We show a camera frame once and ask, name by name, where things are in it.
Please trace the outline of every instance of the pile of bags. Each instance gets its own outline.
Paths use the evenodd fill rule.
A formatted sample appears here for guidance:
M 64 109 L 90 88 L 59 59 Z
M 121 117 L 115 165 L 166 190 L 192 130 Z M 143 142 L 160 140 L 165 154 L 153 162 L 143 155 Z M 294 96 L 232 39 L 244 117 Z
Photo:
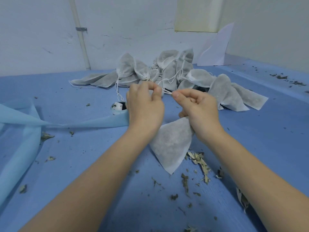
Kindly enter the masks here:
M 166 50 L 155 58 L 151 67 L 148 67 L 129 53 L 125 53 L 120 58 L 116 71 L 108 74 L 95 73 L 70 82 L 102 88 L 116 85 L 117 90 L 117 86 L 129 87 L 133 83 L 153 81 L 163 88 L 162 95 L 167 90 L 203 87 L 217 99 L 219 110 L 224 106 L 234 111 L 247 111 L 249 108 L 246 105 L 260 110 L 268 100 L 267 97 L 231 83 L 225 74 L 216 77 L 206 70 L 193 69 L 193 56 L 192 49 L 182 52 Z

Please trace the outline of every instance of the blue table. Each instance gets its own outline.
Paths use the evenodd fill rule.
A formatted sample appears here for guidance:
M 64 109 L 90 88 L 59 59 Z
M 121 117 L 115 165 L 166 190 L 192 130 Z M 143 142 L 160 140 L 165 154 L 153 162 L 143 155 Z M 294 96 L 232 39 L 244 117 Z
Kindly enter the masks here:
M 256 65 L 259 65 L 259 74 L 254 68 Z M 304 93 L 309 86 L 299 87 L 271 77 L 269 74 L 290 71 L 250 60 L 241 66 L 201 68 L 214 75 L 227 74 L 232 82 L 269 97 L 260 111 L 219 111 L 222 126 L 269 168 L 309 196 L 309 94 Z M 20 97 L 33 98 L 41 119 L 53 123 L 109 116 L 110 106 L 117 100 L 114 88 L 79 89 L 68 83 L 68 80 L 93 72 L 96 71 L 2 77 L 0 103 Z M 295 77 L 305 78 L 301 73 Z M 120 88 L 122 95 L 126 91 L 126 88 Z M 163 101 L 166 107 L 164 123 L 177 120 L 181 108 L 170 95 L 164 95 Z M 28 191 L 25 194 L 19 194 L 18 190 L 13 192 L 1 208 L 1 231 L 15 232 L 21 228 L 115 142 L 126 127 L 48 128 L 45 131 L 55 137 L 40 146 L 38 163 L 32 164 L 16 187 L 27 184 Z M 0 150 L 14 148 L 15 141 L 0 134 Z M 170 176 L 147 146 L 133 164 L 132 174 L 123 182 L 100 230 L 171 232 L 183 231 L 190 225 L 199 231 L 265 231 L 252 207 L 247 214 L 243 212 L 231 178 L 228 175 L 222 180 L 214 177 L 220 164 L 210 150 L 196 137 L 191 149 L 205 152 L 205 160 L 213 170 L 209 173 L 211 182 L 208 185 L 200 182 L 202 171 L 189 159 L 183 160 Z M 56 160 L 45 163 L 48 156 L 54 156 Z M 0 153 L 0 171 L 9 159 L 10 156 Z M 189 175 L 191 198 L 185 195 L 181 173 Z M 152 177 L 161 186 L 154 187 Z M 199 192 L 201 197 L 192 192 Z M 171 201 L 169 196 L 172 194 L 178 194 L 178 199 Z

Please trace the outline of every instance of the forearm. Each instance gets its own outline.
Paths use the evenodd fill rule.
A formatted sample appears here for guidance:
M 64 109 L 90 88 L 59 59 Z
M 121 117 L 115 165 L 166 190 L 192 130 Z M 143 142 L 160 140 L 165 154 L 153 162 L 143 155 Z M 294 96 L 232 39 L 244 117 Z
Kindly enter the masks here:
M 217 156 L 269 231 L 305 231 L 309 199 L 224 131 L 204 143 Z
M 20 231 L 97 231 L 136 157 L 149 142 L 128 131 Z

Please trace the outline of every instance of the hand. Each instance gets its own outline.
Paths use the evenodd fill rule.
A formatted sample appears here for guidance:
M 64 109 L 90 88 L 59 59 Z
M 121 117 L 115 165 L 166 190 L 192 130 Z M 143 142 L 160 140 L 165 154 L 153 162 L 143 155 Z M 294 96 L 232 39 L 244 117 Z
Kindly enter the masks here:
M 176 90 L 172 96 L 183 108 L 179 117 L 189 116 L 190 124 L 199 140 L 207 142 L 214 132 L 223 131 L 219 122 L 217 101 L 213 96 L 195 89 Z
M 132 84 L 127 92 L 129 129 L 143 134 L 149 141 L 162 125 L 164 104 L 161 100 L 162 88 L 153 82 Z

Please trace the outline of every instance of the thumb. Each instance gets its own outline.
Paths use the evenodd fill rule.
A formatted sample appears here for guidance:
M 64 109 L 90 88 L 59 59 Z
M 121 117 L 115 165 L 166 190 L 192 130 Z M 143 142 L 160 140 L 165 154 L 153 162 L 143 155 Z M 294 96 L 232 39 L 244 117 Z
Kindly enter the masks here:
M 160 86 L 156 86 L 152 92 L 151 99 L 153 101 L 161 100 L 162 88 Z
M 182 93 L 179 93 L 178 91 L 174 91 L 172 93 L 172 97 L 173 99 L 175 99 L 175 101 L 180 106 L 182 106 L 182 108 L 186 111 L 186 113 L 188 113 L 188 111 L 190 111 L 190 109 L 194 105 L 194 103 L 191 102 L 190 98 L 187 98 L 186 96 L 184 96 Z

